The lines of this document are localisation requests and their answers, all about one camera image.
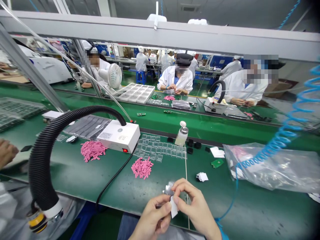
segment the plastic lid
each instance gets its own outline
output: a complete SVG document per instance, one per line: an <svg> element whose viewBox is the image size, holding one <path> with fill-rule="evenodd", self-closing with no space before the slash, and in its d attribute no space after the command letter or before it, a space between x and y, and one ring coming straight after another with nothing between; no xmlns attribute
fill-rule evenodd
<svg viewBox="0 0 320 240"><path fill-rule="evenodd" d="M180 132L182 134L187 134L189 132L189 129L186 127L186 122L185 121L181 121L180 122L180 126L181 126L181 129L180 129Z"/></svg>
<svg viewBox="0 0 320 240"><path fill-rule="evenodd" d="M185 121L181 121L181 122L180 122L180 126L181 126L181 127L185 127L186 125L187 125L187 124L186 124Z"/></svg>

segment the plastic bottle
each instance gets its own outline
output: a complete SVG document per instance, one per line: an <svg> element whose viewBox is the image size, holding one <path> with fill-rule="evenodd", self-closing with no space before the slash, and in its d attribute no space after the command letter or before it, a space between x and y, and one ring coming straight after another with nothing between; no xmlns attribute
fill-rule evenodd
<svg viewBox="0 0 320 240"><path fill-rule="evenodd" d="M181 128L177 134L176 141L174 142L175 145L178 145L180 147L184 146L184 143L187 140L188 132L189 132L189 129L186 127L186 125L187 124L185 121L180 122Z"/></svg>

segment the white bottle cap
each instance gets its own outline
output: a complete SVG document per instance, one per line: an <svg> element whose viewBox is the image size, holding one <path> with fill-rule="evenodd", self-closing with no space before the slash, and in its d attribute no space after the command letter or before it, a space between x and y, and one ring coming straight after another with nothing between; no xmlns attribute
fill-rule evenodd
<svg viewBox="0 0 320 240"><path fill-rule="evenodd" d="M181 126L181 127L185 127L186 125L187 125L187 124L186 124L185 121L181 121L181 122L180 122L180 126Z"/></svg>

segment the white fan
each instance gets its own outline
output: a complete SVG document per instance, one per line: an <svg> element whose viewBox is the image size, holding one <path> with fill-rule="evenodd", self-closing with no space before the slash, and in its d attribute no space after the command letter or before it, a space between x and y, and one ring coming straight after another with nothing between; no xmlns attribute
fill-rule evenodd
<svg viewBox="0 0 320 240"><path fill-rule="evenodd" d="M118 90L123 88L121 86L122 71L117 64L111 64L108 70L100 69L98 74L104 79L106 83L105 87L108 88L112 95L116 94Z"/></svg>

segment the ceiling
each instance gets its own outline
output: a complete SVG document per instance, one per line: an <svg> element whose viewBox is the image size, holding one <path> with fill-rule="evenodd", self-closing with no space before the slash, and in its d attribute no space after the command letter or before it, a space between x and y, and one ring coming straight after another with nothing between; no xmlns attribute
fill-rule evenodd
<svg viewBox="0 0 320 240"><path fill-rule="evenodd" d="M53 0L11 0L13 10L57 13ZM147 19L156 11L156 0L114 0L120 18ZM163 0L163 15L169 22L188 22L189 19L206 19L211 25L250 28L278 28L296 0ZM66 0L71 14L100 16L97 0ZM294 24L309 7L301 0L286 24ZM194 12L183 11L182 6L194 6ZM304 20L316 19L309 11Z"/></svg>

